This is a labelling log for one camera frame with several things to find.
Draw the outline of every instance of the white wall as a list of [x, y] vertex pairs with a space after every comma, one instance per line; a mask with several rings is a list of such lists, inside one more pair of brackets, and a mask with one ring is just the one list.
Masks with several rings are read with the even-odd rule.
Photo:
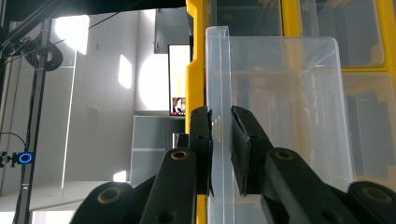
[[[91, 16], [91, 24], [107, 16]], [[137, 21], [137, 12], [124, 12], [93, 27], [87, 55], [77, 56], [65, 181], [111, 181], [129, 172]], [[131, 89], [119, 83], [121, 54], [132, 64]]]
[[[91, 24], [107, 16], [91, 16]], [[62, 48], [63, 67], [47, 73], [35, 162], [35, 187], [37, 184], [56, 182], [61, 190], [64, 172], [65, 180], [71, 181], [112, 180], [116, 172], [129, 171], [137, 20], [137, 12], [124, 12], [92, 28], [87, 54], [77, 53], [74, 82], [76, 53]], [[133, 67], [131, 89], [125, 89], [118, 81], [121, 54]], [[11, 104], [14, 112], [6, 118], [12, 124], [10, 130], [3, 130], [17, 133], [23, 139], [26, 135], [33, 72], [33, 67], [26, 62], [22, 62], [20, 70], [13, 71], [13, 75], [19, 79], [15, 104]], [[67, 130], [73, 83], [70, 129]], [[97, 116], [93, 116], [90, 111], [96, 112]], [[19, 139], [9, 139], [8, 154], [23, 151]], [[2, 171], [5, 171], [4, 175], [0, 175], [0, 178], [4, 177], [2, 196], [17, 192], [21, 167], [17, 165], [11, 169], [7, 164], [7, 169]]]
[[139, 11], [135, 111], [168, 111], [168, 55], [154, 54], [155, 10]]

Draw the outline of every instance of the transparent acrylic panel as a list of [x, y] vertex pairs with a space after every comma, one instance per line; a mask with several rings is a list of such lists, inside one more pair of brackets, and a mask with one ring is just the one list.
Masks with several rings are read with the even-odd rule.
[[342, 66], [379, 66], [384, 50], [375, 0], [301, 0], [303, 36], [332, 36]]
[[210, 27], [206, 75], [215, 141], [211, 223], [263, 222], [260, 197], [242, 200], [235, 190], [231, 105], [251, 110], [275, 147], [296, 150], [324, 182], [347, 190], [353, 175], [334, 39], [229, 37], [227, 27]]
[[283, 35], [280, 2], [216, 0], [210, 5], [216, 16], [212, 24], [228, 26], [231, 36], [280, 36]]
[[396, 190], [396, 103], [388, 73], [344, 73], [355, 178]]

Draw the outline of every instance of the metal pole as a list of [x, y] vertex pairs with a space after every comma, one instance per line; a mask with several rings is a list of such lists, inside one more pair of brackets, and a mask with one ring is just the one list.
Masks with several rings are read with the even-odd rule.
[[[46, 20], [44, 25], [42, 26], [42, 38], [41, 38], [41, 48], [44, 48], [48, 45], [50, 40], [50, 27], [51, 20]], [[41, 106], [43, 101], [43, 93], [44, 93], [44, 84], [46, 79], [46, 71], [44, 69], [45, 63], [47, 62], [48, 53], [44, 51], [44, 53], [40, 53], [40, 58], [38, 62], [38, 68], [36, 71], [36, 80], [35, 85], [35, 95], [33, 100], [32, 114], [29, 123], [29, 132], [30, 132], [30, 144], [28, 146], [28, 152], [33, 152], [35, 155], [37, 150], [37, 140], [38, 140], [38, 131], [40, 127], [40, 116], [41, 116]], [[21, 202], [17, 207], [16, 212], [18, 212], [18, 216], [16, 219], [17, 224], [28, 224], [29, 223], [29, 205], [30, 205], [30, 197], [32, 194], [32, 182], [33, 182], [33, 174], [35, 170], [35, 161], [30, 164], [26, 164], [22, 166], [22, 175], [23, 179], [21, 182]]]

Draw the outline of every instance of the screen display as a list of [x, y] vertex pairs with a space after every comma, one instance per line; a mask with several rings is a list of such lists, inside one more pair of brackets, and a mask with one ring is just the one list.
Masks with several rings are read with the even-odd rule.
[[169, 111], [186, 114], [186, 68], [191, 61], [190, 45], [169, 45]]

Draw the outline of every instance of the blue light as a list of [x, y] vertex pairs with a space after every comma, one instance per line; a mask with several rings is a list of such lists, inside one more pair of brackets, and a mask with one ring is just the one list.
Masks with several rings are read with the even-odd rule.
[[27, 164], [27, 163], [31, 162], [32, 159], [33, 159], [33, 156], [32, 156], [32, 154], [29, 153], [29, 152], [22, 153], [22, 154], [18, 157], [18, 160], [20, 161], [21, 164]]

